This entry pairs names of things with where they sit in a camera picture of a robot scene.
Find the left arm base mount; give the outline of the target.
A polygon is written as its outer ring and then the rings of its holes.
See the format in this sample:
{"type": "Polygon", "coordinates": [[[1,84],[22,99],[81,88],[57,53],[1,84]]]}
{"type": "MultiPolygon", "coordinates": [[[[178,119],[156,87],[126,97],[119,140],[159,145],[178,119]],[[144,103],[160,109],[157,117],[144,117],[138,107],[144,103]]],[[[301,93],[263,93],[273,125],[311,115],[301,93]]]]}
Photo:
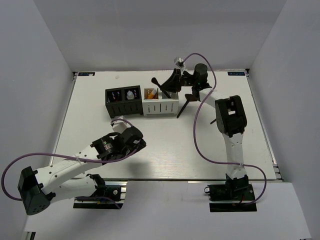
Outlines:
{"type": "Polygon", "coordinates": [[[88,174],[95,183],[95,191],[90,196],[74,199],[74,209],[120,210],[126,197],[125,182],[105,181],[98,174],[88,174]]]}

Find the clear plastic bottle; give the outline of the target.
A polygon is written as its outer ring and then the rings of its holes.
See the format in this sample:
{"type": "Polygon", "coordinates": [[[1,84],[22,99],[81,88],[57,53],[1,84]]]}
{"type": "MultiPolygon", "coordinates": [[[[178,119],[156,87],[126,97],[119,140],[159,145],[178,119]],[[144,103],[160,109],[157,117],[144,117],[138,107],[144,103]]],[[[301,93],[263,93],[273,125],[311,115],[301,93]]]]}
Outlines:
{"type": "Polygon", "coordinates": [[[127,99],[127,100],[134,100],[134,99],[135,99],[134,93],[129,90],[129,91],[127,92],[127,95],[126,95],[126,99],[127,99]]]}

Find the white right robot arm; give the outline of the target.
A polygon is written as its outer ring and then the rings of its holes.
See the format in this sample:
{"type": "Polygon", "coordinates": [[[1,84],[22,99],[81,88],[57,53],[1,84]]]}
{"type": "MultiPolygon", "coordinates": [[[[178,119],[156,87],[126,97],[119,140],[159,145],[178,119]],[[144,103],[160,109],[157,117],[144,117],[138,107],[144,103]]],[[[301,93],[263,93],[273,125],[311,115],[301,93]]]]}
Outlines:
{"type": "Polygon", "coordinates": [[[222,134],[227,166],[224,187],[211,187],[209,192],[217,199],[243,197],[249,190],[249,177],[244,167],[243,135],[247,126],[247,117],[241,97],[226,96],[208,83],[208,67],[203,63],[195,65],[193,73],[185,70],[183,61],[178,62],[171,76],[159,87],[166,94],[178,93],[182,87],[191,87],[191,93],[185,95],[185,103],[178,112],[180,116],[190,102],[208,104],[215,109],[215,119],[222,134]]]}

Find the orange sunscreen tube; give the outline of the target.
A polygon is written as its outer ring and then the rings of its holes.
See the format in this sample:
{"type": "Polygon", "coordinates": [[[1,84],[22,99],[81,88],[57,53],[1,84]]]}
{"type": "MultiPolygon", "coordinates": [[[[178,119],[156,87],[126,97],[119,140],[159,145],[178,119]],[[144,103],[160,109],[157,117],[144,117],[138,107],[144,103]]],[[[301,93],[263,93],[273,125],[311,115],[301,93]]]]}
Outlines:
{"type": "Polygon", "coordinates": [[[158,99],[158,90],[154,88],[148,95],[147,100],[158,99]]]}

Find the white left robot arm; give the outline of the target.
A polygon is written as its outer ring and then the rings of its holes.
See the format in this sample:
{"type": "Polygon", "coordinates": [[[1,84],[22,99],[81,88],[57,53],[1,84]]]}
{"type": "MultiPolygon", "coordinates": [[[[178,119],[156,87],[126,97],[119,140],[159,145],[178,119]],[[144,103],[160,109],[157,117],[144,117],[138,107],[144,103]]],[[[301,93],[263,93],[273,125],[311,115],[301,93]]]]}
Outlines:
{"type": "Polygon", "coordinates": [[[72,157],[64,156],[47,167],[21,171],[18,191],[28,216],[36,215],[50,204],[75,198],[80,202],[110,203],[119,209],[120,185],[106,184],[99,174],[89,170],[120,162],[146,147],[142,132],[127,127],[93,141],[72,157]]]}

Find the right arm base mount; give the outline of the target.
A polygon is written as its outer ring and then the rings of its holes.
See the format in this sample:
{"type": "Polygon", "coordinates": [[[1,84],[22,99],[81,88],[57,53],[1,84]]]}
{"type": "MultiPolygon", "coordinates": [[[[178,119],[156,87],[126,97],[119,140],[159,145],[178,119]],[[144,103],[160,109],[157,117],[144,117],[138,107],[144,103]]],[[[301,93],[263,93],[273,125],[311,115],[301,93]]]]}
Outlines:
{"type": "Polygon", "coordinates": [[[257,211],[256,203],[248,205],[255,200],[255,193],[251,184],[235,197],[228,193],[225,184],[210,184],[203,191],[208,195],[211,213],[249,213],[257,211]]]}

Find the black round makeup brush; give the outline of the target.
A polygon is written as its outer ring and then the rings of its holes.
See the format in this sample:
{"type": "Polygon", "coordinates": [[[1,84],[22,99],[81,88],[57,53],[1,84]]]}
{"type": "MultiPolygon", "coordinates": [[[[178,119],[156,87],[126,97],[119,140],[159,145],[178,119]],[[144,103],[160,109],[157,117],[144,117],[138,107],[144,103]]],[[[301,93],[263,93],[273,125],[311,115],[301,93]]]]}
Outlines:
{"type": "Polygon", "coordinates": [[[171,99],[171,96],[162,88],[162,86],[159,84],[158,80],[155,77],[151,79],[151,82],[155,84],[168,99],[171,99]]]}

